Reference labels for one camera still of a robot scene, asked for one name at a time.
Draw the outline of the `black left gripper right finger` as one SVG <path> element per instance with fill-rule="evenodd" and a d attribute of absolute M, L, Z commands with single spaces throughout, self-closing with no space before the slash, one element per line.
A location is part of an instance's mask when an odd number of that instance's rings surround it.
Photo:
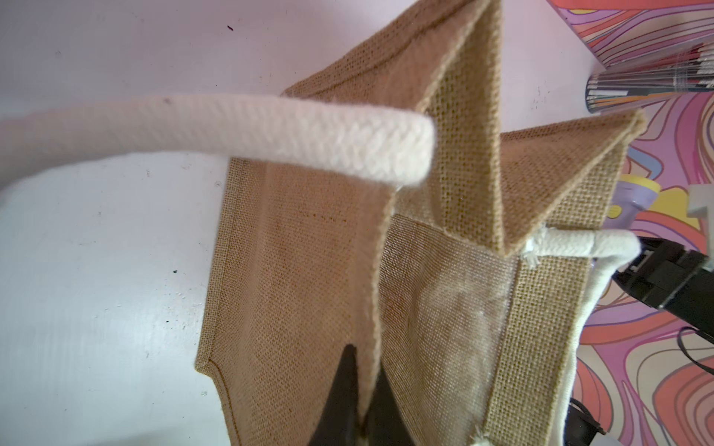
<path fill-rule="evenodd" d="M 384 367 L 380 368 L 366 420 L 364 420 L 364 438 L 367 445 L 415 445 L 401 416 Z"/>

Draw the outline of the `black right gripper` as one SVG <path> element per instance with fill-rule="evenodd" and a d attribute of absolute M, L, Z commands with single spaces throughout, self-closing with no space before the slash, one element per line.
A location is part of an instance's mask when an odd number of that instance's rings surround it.
<path fill-rule="evenodd" d="M 673 241 L 641 237 L 641 254 L 613 281 L 630 297 L 665 310 L 713 340 L 713 259 Z"/>

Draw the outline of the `brown burlap tote bag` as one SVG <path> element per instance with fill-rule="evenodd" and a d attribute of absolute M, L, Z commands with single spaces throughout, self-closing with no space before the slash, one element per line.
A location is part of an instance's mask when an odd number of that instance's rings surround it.
<path fill-rule="evenodd" d="M 1 181 L 231 158 L 195 361 L 235 445 L 308 445 L 347 345 L 415 445 L 561 445 L 583 327 L 640 254 L 602 225 L 629 111 L 504 133 L 501 5 L 418 1 L 278 96 L 142 98 L 1 126 Z"/>

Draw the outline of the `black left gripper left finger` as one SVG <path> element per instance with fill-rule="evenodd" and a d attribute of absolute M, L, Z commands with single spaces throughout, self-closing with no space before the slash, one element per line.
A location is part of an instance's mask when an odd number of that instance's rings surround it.
<path fill-rule="evenodd" d="M 359 433 L 358 397 L 356 347 L 347 345 L 308 446 L 355 446 Z"/>

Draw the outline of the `purple flashlight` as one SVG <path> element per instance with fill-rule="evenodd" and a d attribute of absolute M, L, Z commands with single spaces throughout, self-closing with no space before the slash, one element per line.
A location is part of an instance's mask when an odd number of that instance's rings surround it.
<path fill-rule="evenodd" d="M 661 186 L 654 180 L 621 175 L 602 227 L 605 230 L 628 230 L 639 213 L 647 211 L 660 194 Z"/>

